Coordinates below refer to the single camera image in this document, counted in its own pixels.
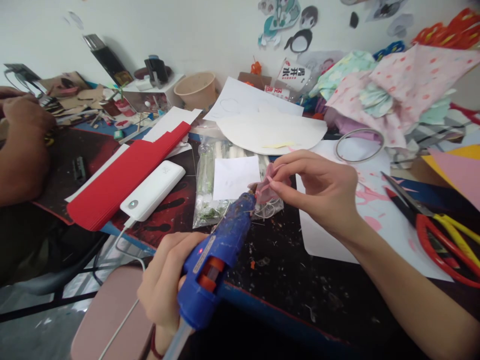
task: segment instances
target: cluttered desk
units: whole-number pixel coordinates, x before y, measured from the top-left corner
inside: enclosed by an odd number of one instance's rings
[[[449,95],[480,54],[467,50],[476,42],[429,43],[428,31],[374,55],[315,53],[328,68],[286,58],[276,79],[255,61],[221,91],[213,72],[185,77],[157,56],[136,79],[112,76],[113,88],[77,73],[42,80],[40,102],[58,127],[45,139],[50,172],[34,203],[152,255],[168,234],[210,234],[183,269],[185,321],[169,359],[220,299],[309,345],[383,346],[402,330],[358,259],[271,186],[283,166],[275,159],[309,150],[352,166],[364,221],[479,318],[480,200],[462,172],[480,170],[480,121]],[[85,40],[105,48],[96,35]],[[404,178],[412,166],[446,186]],[[309,194],[302,172],[283,182]],[[208,295],[198,304],[195,292]]]

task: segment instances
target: beige pot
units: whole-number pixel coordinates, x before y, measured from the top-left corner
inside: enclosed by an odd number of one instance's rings
[[[208,109],[217,99],[214,80],[213,72],[198,72],[180,80],[173,91],[187,108]]]

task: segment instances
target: pink chair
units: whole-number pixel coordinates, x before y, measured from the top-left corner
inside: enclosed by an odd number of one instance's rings
[[[72,360],[98,360],[137,300],[142,268],[115,269],[93,298],[71,345]],[[152,323],[139,302],[108,348],[103,360],[141,359],[150,347]]]

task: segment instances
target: white wall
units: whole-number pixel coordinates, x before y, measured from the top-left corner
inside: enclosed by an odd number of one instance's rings
[[[396,40],[386,32],[393,19],[365,22],[372,1],[346,6],[340,0],[299,0],[302,8],[315,5],[320,12],[318,24],[312,29],[310,50],[376,52]],[[285,56],[296,57],[283,47],[299,26],[297,23],[281,32],[282,41],[277,49],[271,45],[259,49],[257,38],[267,17],[258,10],[258,2],[2,0],[0,63],[24,63],[42,78],[78,71],[88,81],[111,84],[112,80],[82,39],[82,35],[95,33],[129,71],[144,67],[144,59],[157,54],[176,72],[212,70],[222,85],[227,76],[236,78],[240,71],[250,71],[255,56],[263,66],[263,74],[274,76]],[[449,22],[467,6],[472,6],[471,1],[408,0],[399,13],[413,14],[415,24],[404,41],[410,42],[426,26]],[[63,17],[70,19],[68,11],[81,18],[84,30],[71,20],[71,25],[67,24]],[[357,29],[349,27],[352,11],[360,17]],[[473,75],[479,84],[480,71]],[[463,86],[470,90],[471,83],[466,81]],[[2,76],[0,85],[8,85]]]

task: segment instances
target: blue hot glue gun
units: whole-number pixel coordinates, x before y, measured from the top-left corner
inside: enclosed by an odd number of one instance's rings
[[[177,300],[180,327],[166,352],[165,360],[176,360],[192,329],[208,326],[220,298],[217,289],[227,270],[237,263],[255,209],[255,195],[243,193],[232,203],[215,230],[188,256],[183,272],[186,280]]]

